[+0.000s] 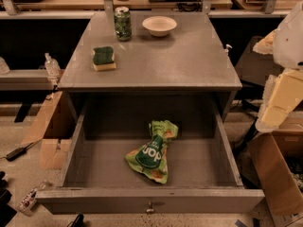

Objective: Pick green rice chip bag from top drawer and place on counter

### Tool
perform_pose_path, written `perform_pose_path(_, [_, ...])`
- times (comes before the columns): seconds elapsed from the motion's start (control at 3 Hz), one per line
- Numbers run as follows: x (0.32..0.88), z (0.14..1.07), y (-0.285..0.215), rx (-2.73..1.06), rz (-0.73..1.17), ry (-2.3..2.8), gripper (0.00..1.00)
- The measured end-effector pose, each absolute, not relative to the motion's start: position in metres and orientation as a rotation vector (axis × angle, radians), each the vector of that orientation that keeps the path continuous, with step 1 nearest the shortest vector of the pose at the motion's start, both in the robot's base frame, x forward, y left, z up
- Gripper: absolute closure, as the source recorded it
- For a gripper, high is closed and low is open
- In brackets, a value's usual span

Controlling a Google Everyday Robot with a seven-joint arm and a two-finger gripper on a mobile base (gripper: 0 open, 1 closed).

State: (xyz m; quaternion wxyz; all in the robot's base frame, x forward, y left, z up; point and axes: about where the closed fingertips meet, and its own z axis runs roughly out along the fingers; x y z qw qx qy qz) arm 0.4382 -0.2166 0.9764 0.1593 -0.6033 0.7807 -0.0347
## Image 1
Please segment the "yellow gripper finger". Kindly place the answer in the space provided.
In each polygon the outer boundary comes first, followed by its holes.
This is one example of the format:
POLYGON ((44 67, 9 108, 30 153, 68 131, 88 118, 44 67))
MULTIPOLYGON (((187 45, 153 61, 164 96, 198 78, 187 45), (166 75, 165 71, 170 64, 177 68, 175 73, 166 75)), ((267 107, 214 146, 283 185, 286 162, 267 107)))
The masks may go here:
POLYGON ((263 39, 257 42, 253 47, 253 51, 262 55, 272 54, 275 33, 276 32, 273 30, 263 39))
POLYGON ((260 107, 260 126, 278 128, 302 100, 302 71, 285 69, 278 77, 270 75, 260 107))

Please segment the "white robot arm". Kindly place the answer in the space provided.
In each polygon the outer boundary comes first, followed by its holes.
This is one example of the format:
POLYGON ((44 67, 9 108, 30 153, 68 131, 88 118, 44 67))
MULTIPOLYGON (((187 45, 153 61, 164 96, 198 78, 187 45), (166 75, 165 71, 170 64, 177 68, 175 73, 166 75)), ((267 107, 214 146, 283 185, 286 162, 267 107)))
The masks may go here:
POLYGON ((256 128, 271 132, 279 128, 303 101, 303 2, 298 2, 278 27, 253 47, 259 54, 272 54, 284 68, 270 75, 263 91, 256 128))

